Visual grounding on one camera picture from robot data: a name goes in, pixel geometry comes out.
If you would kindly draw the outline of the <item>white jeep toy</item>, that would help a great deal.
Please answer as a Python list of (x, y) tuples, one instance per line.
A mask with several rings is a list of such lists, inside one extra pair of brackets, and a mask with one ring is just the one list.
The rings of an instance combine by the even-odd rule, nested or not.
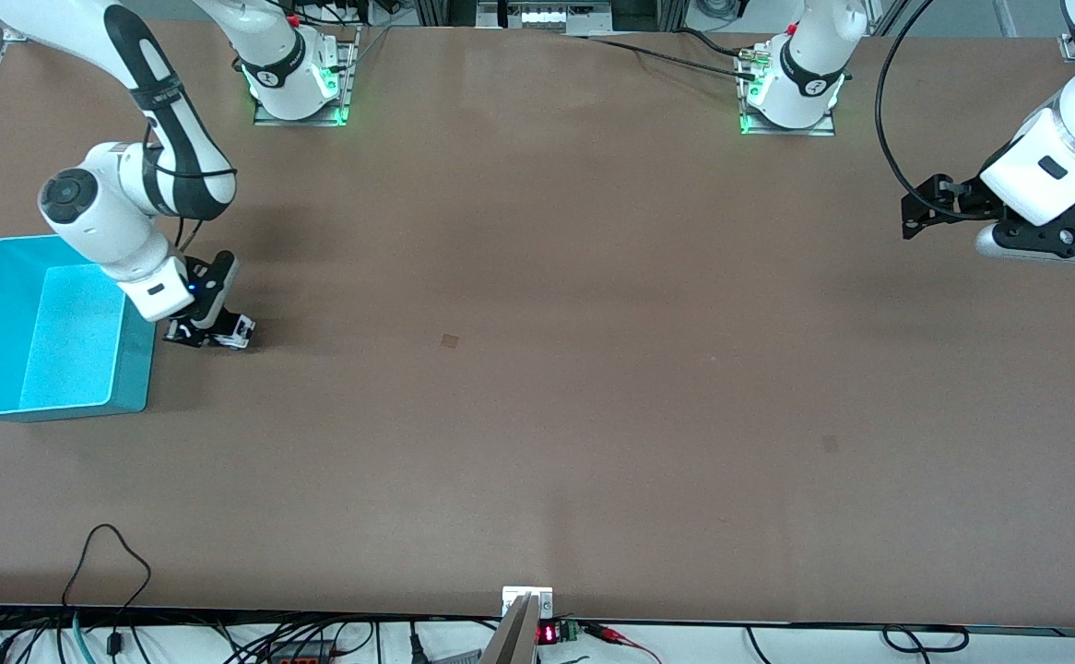
[(195, 324), (192, 318), (174, 318), (168, 321), (162, 340), (167, 341), (167, 343), (191, 346), (189, 345), (189, 336), (196, 335), (196, 333), (202, 333), (202, 335), (221, 335), (223, 337), (230, 338), (229, 341), (224, 341), (226, 346), (221, 346), (223, 348), (243, 350), (250, 344), (250, 337), (254, 335), (254, 320), (242, 314), (234, 314), (233, 324), (230, 326), (201, 327)]

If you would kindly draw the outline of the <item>teal plastic bin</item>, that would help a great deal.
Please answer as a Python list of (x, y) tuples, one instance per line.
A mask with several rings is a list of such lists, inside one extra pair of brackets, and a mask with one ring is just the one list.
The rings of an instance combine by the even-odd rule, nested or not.
[(63, 239), (0, 239), (0, 421), (142, 412), (154, 349), (154, 324)]

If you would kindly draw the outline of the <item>black power strip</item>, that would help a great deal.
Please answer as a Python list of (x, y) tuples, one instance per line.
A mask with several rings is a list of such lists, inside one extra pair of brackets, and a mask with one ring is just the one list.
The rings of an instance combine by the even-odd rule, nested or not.
[(332, 640), (280, 640), (266, 652), (261, 664), (334, 664), (342, 651)]

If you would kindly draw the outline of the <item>white lit device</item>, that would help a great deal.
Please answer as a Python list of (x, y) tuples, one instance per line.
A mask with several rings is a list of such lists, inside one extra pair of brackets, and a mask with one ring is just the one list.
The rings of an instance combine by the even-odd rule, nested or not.
[(613, 31), (610, 0), (476, 0), (479, 29), (545, 30), (567, 35)]

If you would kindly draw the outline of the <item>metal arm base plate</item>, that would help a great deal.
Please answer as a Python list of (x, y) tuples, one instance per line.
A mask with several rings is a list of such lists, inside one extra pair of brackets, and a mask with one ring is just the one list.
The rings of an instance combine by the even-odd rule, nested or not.
[(846, 72), (800, 80), (787, 75), (770, 43), (757, 43), (752, 49), (739, 50), (733, 59), (739, 81), (739, 125), (744, 135), (791, 135), (832, 138), (835, 135), (833, 109)]
[(307, 26), (297, 59), (275, 70), (246, 73), (256, 126), (336, 127), (348, 121), (357, 43), (339, 41)]

